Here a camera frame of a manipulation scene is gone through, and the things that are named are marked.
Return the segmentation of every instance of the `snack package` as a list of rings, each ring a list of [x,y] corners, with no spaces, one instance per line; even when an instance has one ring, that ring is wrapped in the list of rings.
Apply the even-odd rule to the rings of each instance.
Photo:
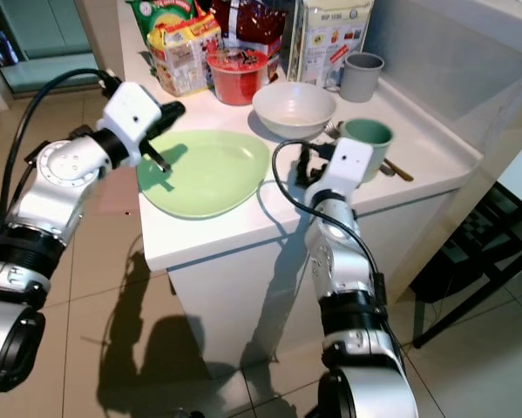
[[[280,61],[288,12],[271,9],[257,0],[213,0],[211,10],[222,29],[224,47],[263,52],[272,78]]]
[[[126,0],[137,19],[140,34],[146,36],[157,25],[174,26],[198,16],[194,0]]]
[[[337,89],[344,60],[362,50],[372,8],[373,0],[298,0],[288,80]]]
[[[156,78],[174,96],[213,84],[207,55],[221,47],[221,30],[212,13],[199,13],[199,17],[176,26],[157,25],[147,37]]]

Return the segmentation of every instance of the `cabinet door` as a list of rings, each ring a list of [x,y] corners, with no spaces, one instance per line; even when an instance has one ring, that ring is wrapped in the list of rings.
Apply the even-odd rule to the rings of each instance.
[[[0,0],[18,45],[28,58],[64,48],[58,24],[47,0]]]
[[[300,228],[169,272],[212,376],[322,340],[304,238]]]
[[[69,52],[90,52],[90,44],[78,17],[74,0],[48,0]]]
[[[362,237],[388,281],[449,194],[362,216]]]

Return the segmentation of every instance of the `white cabinet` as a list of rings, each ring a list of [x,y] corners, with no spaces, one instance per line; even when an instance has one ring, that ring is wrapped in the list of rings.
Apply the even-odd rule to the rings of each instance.
[[[402,262],[448,195],[372,213],[359,219],[362,234],[387,277]],[[304,234],[237,249],[170,270],[203,358],[214,376],[322,341],[322,325]]]
[[[449,196],[442,194],[360,217],[363,239],[387,281],[394,279],[403,258]]]

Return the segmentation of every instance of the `red bag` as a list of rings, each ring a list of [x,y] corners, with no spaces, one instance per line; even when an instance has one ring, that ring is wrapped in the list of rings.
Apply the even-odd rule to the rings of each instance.
[[[272,78],[278,68],[288,12],[256,0],[213,0],[211,11],[222,30],[224,47],[264,52]]]

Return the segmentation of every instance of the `red container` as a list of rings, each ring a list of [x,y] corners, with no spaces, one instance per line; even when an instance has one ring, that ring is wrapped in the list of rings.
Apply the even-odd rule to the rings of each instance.
[[[207,58],[216,97],[227,105],[250,105],[268,83],[268,57],[260,51],[221,50]]]

